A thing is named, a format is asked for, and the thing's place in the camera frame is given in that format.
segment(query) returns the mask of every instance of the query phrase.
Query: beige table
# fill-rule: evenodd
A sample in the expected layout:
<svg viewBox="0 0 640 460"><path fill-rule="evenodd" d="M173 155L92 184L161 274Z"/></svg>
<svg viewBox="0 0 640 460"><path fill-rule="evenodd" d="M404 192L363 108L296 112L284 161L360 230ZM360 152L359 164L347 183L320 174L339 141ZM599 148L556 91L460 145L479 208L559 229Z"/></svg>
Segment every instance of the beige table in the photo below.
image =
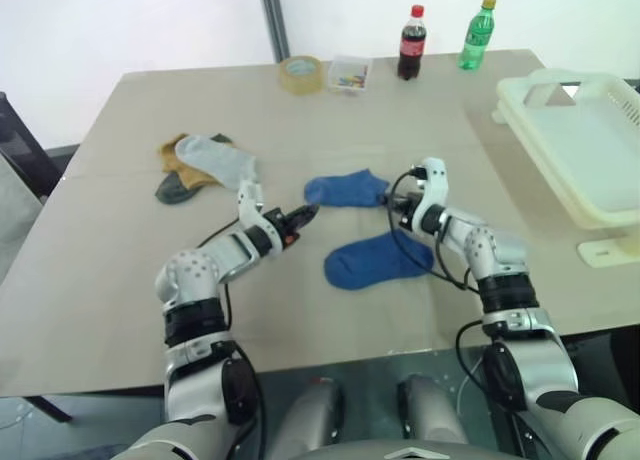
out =
<svg viewBox="0 0 640 460"><path fill-rule="evenodd" d="M0 288L0 395L162 383L155 275L236 215L234 193L222 188L177 206L155 199L164 177L155 151L180 132L222 132L256 154L267 206L283 210L303 202L316 175L368 167L392 180L442 157L452 205L530 242L532 279L560 333L639 322L638 267L584 265L575 247L600 232L571 223L508 127L490 120L497 80L538 68L536 57L492 52L475 73L452 55L423 62L407 83L393 60L377 60L359 97L292 96L275 66L126 75ZM359 292L326 282L327 254L384 233L385 222L381 209L323 208L294 248L232 284L234 334L258 370L445 348L479 317L476 298L436 279Z"/></svg>

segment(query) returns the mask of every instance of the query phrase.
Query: plastic bottle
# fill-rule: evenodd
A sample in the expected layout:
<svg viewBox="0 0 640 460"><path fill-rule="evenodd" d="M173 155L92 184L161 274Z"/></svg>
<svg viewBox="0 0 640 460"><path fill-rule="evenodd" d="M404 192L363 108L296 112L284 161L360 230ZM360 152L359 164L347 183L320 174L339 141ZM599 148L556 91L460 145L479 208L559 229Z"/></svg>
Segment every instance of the plastic bottle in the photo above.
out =
<svg viewBox="0 0 640 460"><path fill-rule="evenodd" d="M489 45L495 22L493 21L493 9L496 0L483 0L482 10L471 23L464 40L464 50L458 59L458 66L463 70L477 70L482 64L484 51Z"/></svg>
<svg viewBox="0 0 640 460"><path fill-rule="evenodd" d="M405 80L417 77L420 72L420 59L424 53L424 43L427 38L427 29L422 22L423 14L422 5L411 7L411 18L402 29L398 76Z"/></svg>

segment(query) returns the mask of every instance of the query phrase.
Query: clear packing tape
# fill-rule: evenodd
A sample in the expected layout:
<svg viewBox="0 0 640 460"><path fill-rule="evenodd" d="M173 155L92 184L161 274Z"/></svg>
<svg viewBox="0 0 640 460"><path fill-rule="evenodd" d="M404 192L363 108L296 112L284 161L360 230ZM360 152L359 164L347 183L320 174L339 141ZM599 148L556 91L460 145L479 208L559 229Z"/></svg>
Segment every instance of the clear packing tape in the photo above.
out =
<svg viewBox="0 0 640 460"><path fill-rule="evenodd" d="M294 95L306 95L322 90L323 68L310 56L290 57L280 62L280 84Z"/></svg>

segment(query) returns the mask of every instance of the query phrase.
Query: red bottle cap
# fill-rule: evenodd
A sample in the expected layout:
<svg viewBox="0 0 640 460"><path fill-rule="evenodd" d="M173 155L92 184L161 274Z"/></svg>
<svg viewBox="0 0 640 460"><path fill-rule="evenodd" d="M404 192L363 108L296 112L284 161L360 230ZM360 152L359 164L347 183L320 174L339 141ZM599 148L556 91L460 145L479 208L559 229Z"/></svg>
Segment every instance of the red bottle cap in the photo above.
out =
<svg viewBox="0 0 640 460"><path fill-rule="evenodd" d="M414 5L411 7L411 16L420 18L424 14L424 7L422 5Z"/></svg>

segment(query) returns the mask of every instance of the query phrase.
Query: coca-cola bottle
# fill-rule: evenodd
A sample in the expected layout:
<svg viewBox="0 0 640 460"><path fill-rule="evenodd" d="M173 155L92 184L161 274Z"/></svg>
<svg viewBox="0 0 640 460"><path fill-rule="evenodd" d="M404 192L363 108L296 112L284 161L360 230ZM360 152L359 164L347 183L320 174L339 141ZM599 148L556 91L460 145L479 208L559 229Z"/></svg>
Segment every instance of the coca-cola bottle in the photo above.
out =
<svg viewBox="0 0 640 460"><path fill-rule="evenodd" d="M427 29L422 21L423 14L422 5L411 7L411 18L402 29L398 76L405 80L417 77L420 72L420 59L424 53L424 42L427 38Z"/></svg>

